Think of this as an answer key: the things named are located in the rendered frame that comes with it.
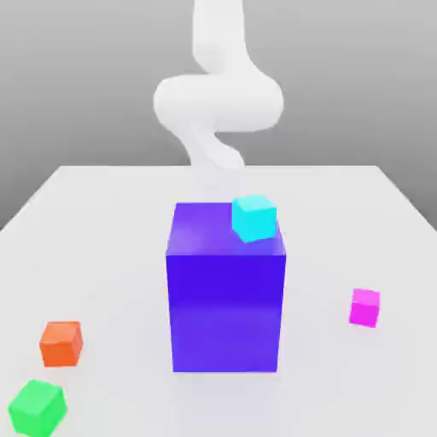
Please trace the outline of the small cyan cube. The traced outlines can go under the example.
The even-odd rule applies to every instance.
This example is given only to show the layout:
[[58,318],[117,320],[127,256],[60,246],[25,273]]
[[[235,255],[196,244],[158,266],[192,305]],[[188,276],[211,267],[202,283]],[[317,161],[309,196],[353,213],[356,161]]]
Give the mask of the small cyan cube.
[[274,238],[277,207],[264,195],[237,197],[231,203],[231,225],[245,243]]

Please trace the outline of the small magenta cube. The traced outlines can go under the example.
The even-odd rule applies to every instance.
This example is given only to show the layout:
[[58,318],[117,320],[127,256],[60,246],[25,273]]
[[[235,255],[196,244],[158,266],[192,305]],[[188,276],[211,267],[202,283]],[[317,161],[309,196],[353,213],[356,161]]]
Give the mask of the small magenta cube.
[[349,314],[349,323],[375,328],[380,311],[381,296],[377,291],[355,288]]

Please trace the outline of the small orange cube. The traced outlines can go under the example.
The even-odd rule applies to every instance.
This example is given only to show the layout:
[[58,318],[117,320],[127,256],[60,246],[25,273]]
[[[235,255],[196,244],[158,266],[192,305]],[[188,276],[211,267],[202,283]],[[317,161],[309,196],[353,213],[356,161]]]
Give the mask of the small orange cube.
[[48,322],[41,336],[39,347],[45,367],[77,365],[83,347],[80,322]]

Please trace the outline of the small green cube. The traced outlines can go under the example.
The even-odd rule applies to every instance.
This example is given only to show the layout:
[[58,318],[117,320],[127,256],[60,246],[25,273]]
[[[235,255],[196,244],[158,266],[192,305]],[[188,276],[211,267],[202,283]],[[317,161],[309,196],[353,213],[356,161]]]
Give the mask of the small green cube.
[[32,379],[9,403],[8,413],[16,433],[50,437],[67,413],[63,389]]

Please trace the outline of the large purple box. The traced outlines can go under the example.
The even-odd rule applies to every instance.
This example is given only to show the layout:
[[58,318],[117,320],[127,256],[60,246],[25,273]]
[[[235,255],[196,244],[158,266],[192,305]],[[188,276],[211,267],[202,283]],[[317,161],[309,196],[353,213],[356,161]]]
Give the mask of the large purple box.
[[280,230],[244,242],[229,203],[176,204],[166,277],[176,372],[274,372],[286,249]]

